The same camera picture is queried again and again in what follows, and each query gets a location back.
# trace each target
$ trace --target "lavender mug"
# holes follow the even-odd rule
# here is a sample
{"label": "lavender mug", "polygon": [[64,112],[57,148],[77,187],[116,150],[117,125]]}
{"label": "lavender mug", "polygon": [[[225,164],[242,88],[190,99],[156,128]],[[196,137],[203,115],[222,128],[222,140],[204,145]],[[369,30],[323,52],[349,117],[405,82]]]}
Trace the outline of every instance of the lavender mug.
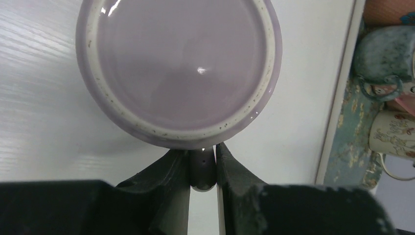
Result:
{"label": "lavender mug", "polygon": [[250,124],[280,71],[270,0],[84,0],[78,66],[102,111],[154,145],[200,149]]}

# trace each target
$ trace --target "mug handle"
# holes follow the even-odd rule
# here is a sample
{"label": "mug handle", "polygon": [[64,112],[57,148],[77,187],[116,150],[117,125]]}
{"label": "mug handle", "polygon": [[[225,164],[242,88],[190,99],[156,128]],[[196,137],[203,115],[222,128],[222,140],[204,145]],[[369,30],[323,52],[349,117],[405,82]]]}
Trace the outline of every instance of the mug handle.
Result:
{"label": "mug handle", "polygon": [[403,88],[403,82],[398,76],[396,75],[387,76],[384,79],[385,83],[389,85],[396,85],[396,89],[393,92],[386,94],[386,95],[371,95],[366,91],[367,83],[365,82],[363,76],[358,75],[358,79],[359,79],[360,90],[362,91],[363,95],[366,96],[371,101],[385,102],[385,101],[393,100],[401,95],[401,91]]}
{"label": "mug handle", "polygon": [[412,177],[412,178],[402,178],[402,177],[399,177],[399,176],[396,176],[396,175],[392,174],[390,171],[388,171],[388,169],[386,168],[386,165],[385,165],[385,157],[386,157],[386,154],[378,154],[378,156],[380,157],[380,165],[382,166],[383,171],[387,175],[391,176],[392,178],[394,178],[396,180],[400,180],[400,181],[411,181],[411,180],[415,180],[415,177]]}

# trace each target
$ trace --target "white wall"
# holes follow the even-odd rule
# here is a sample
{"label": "white wall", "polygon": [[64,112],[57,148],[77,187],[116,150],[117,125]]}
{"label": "white wall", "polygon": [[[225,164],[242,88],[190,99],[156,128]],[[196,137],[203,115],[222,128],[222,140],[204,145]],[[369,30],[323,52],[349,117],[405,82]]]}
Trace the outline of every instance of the white wall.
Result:
{"label": "white wall", "polygon": [[[387,156],[388,170],[400,177],[414,177],[412,162],[394,156]],[[379,181],[376,198],[386,208],[395,226],[415,232],[415,180],[399,181],[383,173]]]}

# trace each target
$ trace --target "wood grain texture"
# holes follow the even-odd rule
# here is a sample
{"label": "wood grain texture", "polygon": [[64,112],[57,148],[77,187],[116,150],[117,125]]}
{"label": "wood grain texture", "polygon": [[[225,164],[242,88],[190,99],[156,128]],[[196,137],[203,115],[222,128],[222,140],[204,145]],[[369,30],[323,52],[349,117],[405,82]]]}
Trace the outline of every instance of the wood grain texture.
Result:
{"label": "wood grain texture", "polygon": [[0,2],[0,178],[117,184],[166,150],[112,124],[78,70],[81,1]]}

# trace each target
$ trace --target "pink object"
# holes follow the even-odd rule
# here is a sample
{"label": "pink object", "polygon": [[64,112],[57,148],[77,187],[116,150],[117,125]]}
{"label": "pink object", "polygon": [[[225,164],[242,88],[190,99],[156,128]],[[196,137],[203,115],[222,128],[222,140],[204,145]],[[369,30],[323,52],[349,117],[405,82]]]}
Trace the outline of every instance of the pink object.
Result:
{"label": "pink object", "polygon": [[[396,85],[373,86],[376,94],[389,94],[396,89]],[[415,116],[415,83],[404,83],[401,95],[395,98],[395,102],[404,108],[412,116]]]}
{"label": "pink object", "polygon": [[400,111],[400,112],[407,113],[406,109],[404,109],[395,100],[386,101],[386,105],[388,107],[388,110],[391,110],[391,111]]}

